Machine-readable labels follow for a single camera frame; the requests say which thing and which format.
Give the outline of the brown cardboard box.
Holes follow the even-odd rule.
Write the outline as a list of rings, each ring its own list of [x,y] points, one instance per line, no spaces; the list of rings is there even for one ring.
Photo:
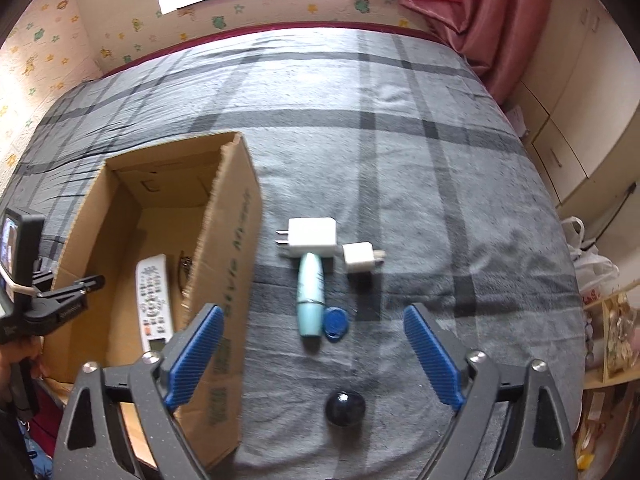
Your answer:
[[[126,365],[185,328],[206,304],[224,331],[178,423],[205,467],[241,440],[241,392],[262,193],[237,132],[201,134],[108,158],[81,203],[54,284],[104,286],[44,341],[51,377],[81,365]]]

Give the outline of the small white charger plug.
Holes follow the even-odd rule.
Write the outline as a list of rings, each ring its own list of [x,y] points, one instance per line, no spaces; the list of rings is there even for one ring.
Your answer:
[[[375,249],[370,242],[343,245],[344,266],[348,274],[373,272],[385,258],[384,250]]]

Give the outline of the light blue cosmetic tube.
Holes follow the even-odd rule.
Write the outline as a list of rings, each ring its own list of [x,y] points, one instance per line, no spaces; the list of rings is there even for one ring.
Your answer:
[[[312,252],[306,252],[300,258],[297,277],[296,309],[299,336],[321,336],[325,308],[321,258]]]

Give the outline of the large white charger plug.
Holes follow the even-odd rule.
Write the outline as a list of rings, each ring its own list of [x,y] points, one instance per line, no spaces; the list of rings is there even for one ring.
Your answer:
[[[311,252],[320,258],[331,258],[337,250],[337,223],[330,217],[299,217],[288,220],[285,230],[277,230],[276,244],[292,258]]]

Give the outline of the white remote control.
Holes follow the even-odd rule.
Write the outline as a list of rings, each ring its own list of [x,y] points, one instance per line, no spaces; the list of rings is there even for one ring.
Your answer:
[[[142,350],[162,351],[174,336],[166,256],[159,254],[139,261],[134,282]]]

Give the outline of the wooden shelf with items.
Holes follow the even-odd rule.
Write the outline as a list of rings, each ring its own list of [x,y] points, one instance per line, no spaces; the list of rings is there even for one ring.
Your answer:
[[[584,307],[585,374],[582,414],[574,437],[578,477],[604,475],[631,430],[639,403],[639,282]]]

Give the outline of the white plastic bag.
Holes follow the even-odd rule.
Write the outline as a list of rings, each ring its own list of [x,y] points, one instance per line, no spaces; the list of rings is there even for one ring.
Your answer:
[[[582,302],[592,304],[603,296],[608,284],[620,276],[620,269],[586,240],[584,222],[577,217],[561,221],[568,252],[574,266]]]

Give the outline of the blue round key fob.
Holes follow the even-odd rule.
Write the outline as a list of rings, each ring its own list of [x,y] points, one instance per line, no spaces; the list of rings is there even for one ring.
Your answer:
[[[323,333],[331,342],[340,341],[349,330],[347,312],[339,307],[326,308],[323,315]]]

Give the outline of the grey plaid bed sheet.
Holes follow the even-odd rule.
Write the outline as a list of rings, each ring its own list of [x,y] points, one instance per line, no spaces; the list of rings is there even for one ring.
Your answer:
[[[495,361],[546,361],[570,426],[580,417],[582,303],[560,220],[520,139],[454,51],[349,28],[256,32],[172,52],[64,93],[40,120],[3,205],[46,216],[55,266],[108,156],[203,132],[239,131],[262,189],[248,314],[242,441],[221,479],[412,479],[444,433],[442,405],[402,330],[420,301]],[[306,347],[296,270],[276,232],[331,217],[382,269],[326,269],[345,309],[336,344]],[[355,390],[359,426],[326,420]]]

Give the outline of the cream wardrobe cabinet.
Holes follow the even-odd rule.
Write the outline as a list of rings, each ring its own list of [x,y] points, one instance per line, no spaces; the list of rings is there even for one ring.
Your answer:
[[[600,0],[551,0],[506,106],[563,214],[598,214],[638,183],[639,61]]]

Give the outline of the pink curtain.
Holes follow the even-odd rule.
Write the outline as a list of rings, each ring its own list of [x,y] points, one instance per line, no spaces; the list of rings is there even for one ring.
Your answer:
[[[399,0],[462,55],[496,102],[510,96],[547,23],[551,0]]]

